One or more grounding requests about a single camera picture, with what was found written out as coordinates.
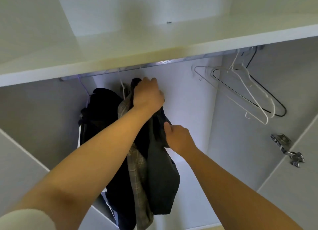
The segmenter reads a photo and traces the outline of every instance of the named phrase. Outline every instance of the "hand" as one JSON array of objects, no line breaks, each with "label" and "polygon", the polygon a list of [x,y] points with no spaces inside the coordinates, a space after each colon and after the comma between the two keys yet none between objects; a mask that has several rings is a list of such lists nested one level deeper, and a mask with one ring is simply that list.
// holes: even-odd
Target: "hand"
[{"label": "hand", "polygon": [[181,125],[170,125],[168,122],[165,122],[163,126],[169,147],[180,156],[183,157],[187,151],[197,148],[187,128]]},{"label": "hand", "polygon": [[164,103],[164,95],[158,88],[156,78],[143,78],[134,89],[133,106],[145,108],[153,115]]}]

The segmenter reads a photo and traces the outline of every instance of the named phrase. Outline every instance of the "metal hinge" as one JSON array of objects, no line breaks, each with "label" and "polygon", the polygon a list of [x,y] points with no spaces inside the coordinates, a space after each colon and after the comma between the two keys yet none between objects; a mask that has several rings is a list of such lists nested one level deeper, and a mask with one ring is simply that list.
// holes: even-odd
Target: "metal hinge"
[{"label": "metal hinge", "polygon": [[300,167],[299,163],[305,162],[303,155],[300,152],[290,152],[290,148],[292,146],[292,141],[285,136],[284,134],[272,134],[271,139],[276,143],[281,152],[285,155],[288,155],[291,159],[290,163],[296,167]]}]

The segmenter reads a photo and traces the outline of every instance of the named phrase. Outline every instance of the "wardrobe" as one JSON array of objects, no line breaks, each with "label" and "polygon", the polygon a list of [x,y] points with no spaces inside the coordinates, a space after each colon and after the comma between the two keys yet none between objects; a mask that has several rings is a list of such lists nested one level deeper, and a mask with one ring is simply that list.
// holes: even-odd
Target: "wardrobe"
[{"label": "wardrobe", "polygon": [[[274,181],[275,172],[285,167],[286,174],[298,176],[291,180],[300,192],[298,211],[304,212],[307,206],[301,203],[315,202],[297,183],[304,178],[299,175],[302,172],[317,170],[313,167],[315,152],[309,151],[315,146],[314,137],[304,138],[309,146],[297,149],[306,160],[300,168],[290,165],[270,138],[283,133],[292,143],[301,144],[304,140],[299,137],[315,126],[316,2],[1,0],[0,198],[6,202],[0,214],[76,149],[77,122],[87,101],[85,88],[88,92],[108,88],[120,94],[120,80],[130,83],[135,77],[156,77],[172,124],[187,127],[198,148],[260,190],[304,229],[316,229],[310,215],[315,211],[307,212],[306,217],[289,212],[277,191],[293,191],[279,188]],[[264,125],[226,97],[242,100],[211,77],[209,67],[229,68],[236,55],[236,63],[245,66],[254,56],[249,73],[284,105],[284,117],[274,116]],[[241,82],[226,71],[217,72],[216,78],[250,99]],[[284,114],[281,104],[275,105],[276,113]],[[180,186],[171,214],[155,216],[149,229],[218,226],[220,221],[190,167],[167,151],[180,173]],[[316,189],[314,176],[302,184]],[[98,199],[81,228],[117,227]]]}]

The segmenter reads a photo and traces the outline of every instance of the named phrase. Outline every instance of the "white sleeve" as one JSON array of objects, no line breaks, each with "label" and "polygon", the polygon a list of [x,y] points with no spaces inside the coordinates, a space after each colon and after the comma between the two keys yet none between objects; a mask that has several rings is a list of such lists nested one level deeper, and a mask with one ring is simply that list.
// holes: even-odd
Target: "white sleeve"
[{"label": "white sleeve", "polygon": [[22,209],[0,217],[1,230],[56,230],[52,219],[35,209]]}]

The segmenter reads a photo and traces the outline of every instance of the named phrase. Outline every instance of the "plaid fabric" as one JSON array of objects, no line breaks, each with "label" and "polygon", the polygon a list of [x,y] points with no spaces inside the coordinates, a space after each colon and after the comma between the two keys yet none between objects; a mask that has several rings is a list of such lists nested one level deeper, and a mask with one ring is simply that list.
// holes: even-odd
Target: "plaid fabric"
[{"label": "plaid fabric", "polygon": [[[129,94],[118,106],[118,118],[128,112],[130,106]],[[149,202],[143,185],[147,179],[147,160],[136,149],[133,143],[127,155],[128,171],[130,183],[133,188],[133,198],[135,201],[136,224],[138,230],[147,229],[154,220],[154,215],[150,210]]]}]

